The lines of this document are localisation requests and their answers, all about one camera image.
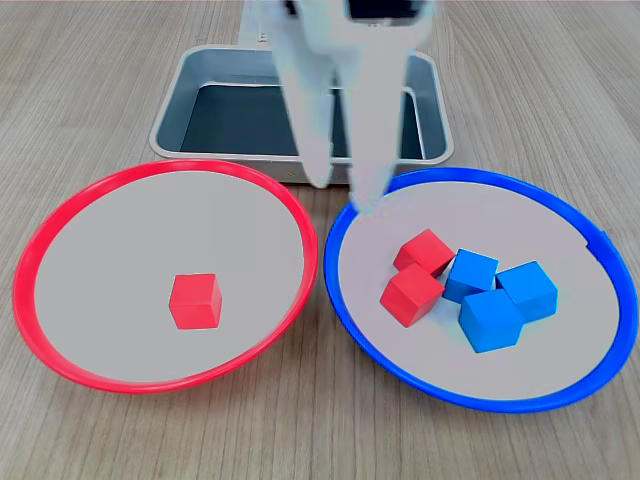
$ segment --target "blue cube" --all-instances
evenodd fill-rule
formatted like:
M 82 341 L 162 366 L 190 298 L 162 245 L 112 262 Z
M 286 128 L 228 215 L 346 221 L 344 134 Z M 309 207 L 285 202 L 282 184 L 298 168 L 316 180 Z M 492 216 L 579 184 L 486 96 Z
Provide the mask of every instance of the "blue cube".
M 488 292 L 498 270 L 498 260 L 460 249 L 445 284 L 444 298 L 461 303 L 467 295 Z
M 504 290 L 469 295 L 462 300 L 460 327 L 476 353 L 512 347 L 525 324 Z
M 558 311 L 558 289 L 538 262 L 529 262 L 496 275 L 496 288 L 503 289 L 525 321 L 550 317 Z

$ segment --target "cube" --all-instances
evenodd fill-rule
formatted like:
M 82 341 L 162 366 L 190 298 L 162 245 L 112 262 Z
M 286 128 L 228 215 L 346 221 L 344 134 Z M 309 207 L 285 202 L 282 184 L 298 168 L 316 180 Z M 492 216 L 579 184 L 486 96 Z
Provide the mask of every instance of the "cube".
M 458 250 L 443 297 L 461 303 L 467 295 L 488 292 L 498 270 L 498 260 L 469 250 Z
M 525 324 L 504 290 L 468 295 L 462 300 L 460 327 L 476 353 L 512 347 Z
M 443 291 L 440 282 L 412 263 L 389 281 L 380 303 L 408 328 L 429 313 Z
M 527 322 L 550 317 L 558 310 L 558 289 L 538 262 L 529 262 L 496 275 L 503 289 Z
M 417 263 L 429 275 L 437 277 L 444 272 L 453 257 L 453 250 L 431 230 L 425 230 L 400 248 L 393 265 L 398 270 L 404 270 L 412 263 Z
M 217 328 L 222 294 L 214 274 L 176 275 L 169 310 L 181 330 Z

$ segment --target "gray tray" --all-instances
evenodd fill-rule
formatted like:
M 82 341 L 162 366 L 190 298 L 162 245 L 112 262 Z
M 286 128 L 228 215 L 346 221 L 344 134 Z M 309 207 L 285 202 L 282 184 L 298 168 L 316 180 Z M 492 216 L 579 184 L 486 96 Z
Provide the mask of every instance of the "gray tray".
M 340 89 L 334 88 L 336 98 Z M 333 123 L 333 184 L 348 182 L 349 151 L 340 102 Z M 150 135 L 165 158 L 216 158 L 260 170 L 281 182 L 307 183 L 271 51 L 204 45 L 187 51 Z M 433 60 L 414 53 L 405 87 L 398 171 L 437 165 L 453 153 Z

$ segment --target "red rim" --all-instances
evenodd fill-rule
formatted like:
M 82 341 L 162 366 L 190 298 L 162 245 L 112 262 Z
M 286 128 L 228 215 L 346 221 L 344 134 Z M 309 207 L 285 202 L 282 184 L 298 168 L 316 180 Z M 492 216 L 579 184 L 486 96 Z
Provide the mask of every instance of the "red rim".
M 254 183 L 280 200 L 293 215 L 302 237 L 304 271 L 300 288 L 282 322 L 264 340 L 242 355 L 211 370 L 186 378 L 157 383 L 131 383 L 112 380 L 84 370 L 66 358 L 49 343 L 40 328 L 35 308 L 35 283 L 38 269 L 47 249 L 60 231 L 84 208 L 104 195 L 137 180 L 178 171 L 216 172 Z M 318 237 L 311 218 L 289 190 L 274 179 L 251 168 L 219 160 L 164 160 L 115 173 L 80 191 L 63 203 L 40 226 L 29 240 L 18 263 L 13 283 L 13 310 L 16 324 L 27 346 L 49 368 L 63 377 L 99 390 L 117 393 L 161 393 L 193 387 L 225 375 L 266 350 L 294 322 L 309 299 L 318 273 Z

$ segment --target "table surface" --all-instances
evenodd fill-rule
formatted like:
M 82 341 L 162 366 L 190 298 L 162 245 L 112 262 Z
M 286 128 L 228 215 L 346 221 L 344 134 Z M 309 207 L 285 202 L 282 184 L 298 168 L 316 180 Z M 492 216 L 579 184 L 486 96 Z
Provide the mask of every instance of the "table surface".
M 178 58 L 235 43 L 242 10 L 242 1 L 0 2 L 0 478 L 637 478 L 638 348 L 579 404 L 469 411 L 374 364 L 336 318 L 322 277 L 270 350 L 198 388 L 105 394 L 31 354 L 11 304 L 29 237 L 90 182 L 157 159 L 148 134 Z M 449 165 L 564 198 L 610 234 L 636 282 L 638 25 L 638 3 L 446 2 L 424 50 L 443 83 Z M 293 190 L 324 243 L 346 191 Z

